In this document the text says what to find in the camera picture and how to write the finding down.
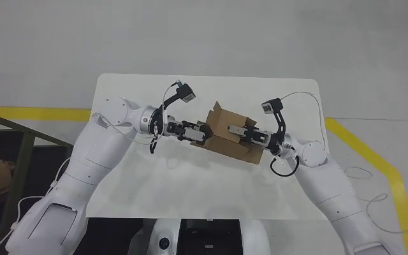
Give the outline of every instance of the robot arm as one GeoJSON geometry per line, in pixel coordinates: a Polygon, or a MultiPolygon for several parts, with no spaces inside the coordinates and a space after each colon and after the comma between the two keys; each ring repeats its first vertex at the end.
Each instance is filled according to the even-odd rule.
{"type": "MultiPolygon", "coordinates": [[[[177,93],[165,101],[164,109],[177,99],[194,98],[187,84],[175,85],[179,85],[177,93]]],[[[163,132],[163,136],[200,143],[212,135],[206,125],[177,122],[167,116],[163,122],[163,112],[161,107],[140,107],[123,98],[106,99],[102,111],[92,116],[76,140],[58,183],[12,226],[6,250],[34,255],[73,251],[86,231],[85,209],[93,192],[122,160],[137,133],[163,132]],[[115,126],[127,126],[128,131],[120,133],[115,126]]]]}
{"type": "Polygon", "coordinates": [[[273,155],[285,159],[292,168],[287,177],[295,175],[307,197],[331,222],[347,255],[403,254],[394,245],[381,239],[373,222],[360,207],[354,189],[344,171],[326,153],[318,141],[301,141],[285,134],[283,109],[279,98],[261,105],[266,114],[273,113],[278,131],[260,131],[256,127],[230,126],[229,132],[240,135],[243,142],[262,146],[273,155]]]}

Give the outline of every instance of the yellow floor line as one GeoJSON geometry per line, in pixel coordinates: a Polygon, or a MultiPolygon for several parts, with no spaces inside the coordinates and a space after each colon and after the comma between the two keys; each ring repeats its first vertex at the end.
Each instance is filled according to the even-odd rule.
{"type": "Polygon", "coordinates": [[[90,109],[0,107],[0,117],[5,119],[88,121],[90,109]]]}
{"type": "MultiPolygon", "coordinates": [[[[401,230],[408,230],[408,198],[405,193],[405,187],[400,172],[335,119],[325,118],[325,123],[326,129],[333,132],[344,143],[357,152],[357,154],[387,177],[393,195],[400,228],[401,230]]],[[[403,239],[405,249],[408,252],[408,233],[403,234],[403,239]]]]}
{"type": "MultiPolygon", "coordinates": [[[[70,108],[36,108],[36,107],[0,107],[0,117],[5,119],[31,119],[31,120],[59,120],[82,121],[89,120],[90,109],[70,108]]],[[[408,230],[408,198],[400,172],[358,137],[348,131],[335,119],[325,118],[326,128],[338,136],[344,143],[357,154],[368,161],[374,168],[383,173],[391,187],[395,209],[401,230],[408,230]]],[[[403,234],[405,249],[408,252],[408,233],[403,234]]]]}

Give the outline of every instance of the metal frame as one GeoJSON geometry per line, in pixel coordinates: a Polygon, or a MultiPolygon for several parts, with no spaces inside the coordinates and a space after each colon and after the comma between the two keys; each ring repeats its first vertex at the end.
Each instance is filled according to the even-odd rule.
{"type": "Polygon", "coordinates": [[[10,226],[16,220],[17,203],[22,198],[35,138],[38,137],[46,141],[67,147],[67,154],[69,154],[67,157],[70,156],[70,152],[72,152],[73,146],[70,143],[61,141],[52,136],[35,131],[31,128],[25,127],[4,118],[0,118],[0,125],[24,133],[14,169],[13,180],[11,182],[10,190],[8,191],[6,205],[4,206],[3,218],[1,219],[0,237],[3,238],[9,232],[10,226]]]}

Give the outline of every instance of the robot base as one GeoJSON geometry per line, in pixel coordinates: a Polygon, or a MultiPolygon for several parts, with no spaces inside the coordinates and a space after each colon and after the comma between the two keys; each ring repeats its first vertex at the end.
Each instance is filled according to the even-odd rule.
{"type": "Polygon", "coordinates": [[[259,220],[158,219],[148,255],[270,255],[268,234],[259,220]]]}

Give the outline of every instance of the cardboard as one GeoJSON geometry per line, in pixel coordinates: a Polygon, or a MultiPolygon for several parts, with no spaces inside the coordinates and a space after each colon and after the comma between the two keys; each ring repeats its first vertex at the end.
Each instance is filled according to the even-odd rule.
{"type": "Polygon", "coordinates": [[[215,102],[213,110],[208,113],[206,123],[210,126],[214,134],[213,137],[208,139],[204,145],[198,145],[194,142],[191,145],[248,163],[259,164],[263,153],[262,147],[241,142],[240,136],[228,132],[229,125],[255,126],[255,120],[224,110],[218,102],[215,102]]]}

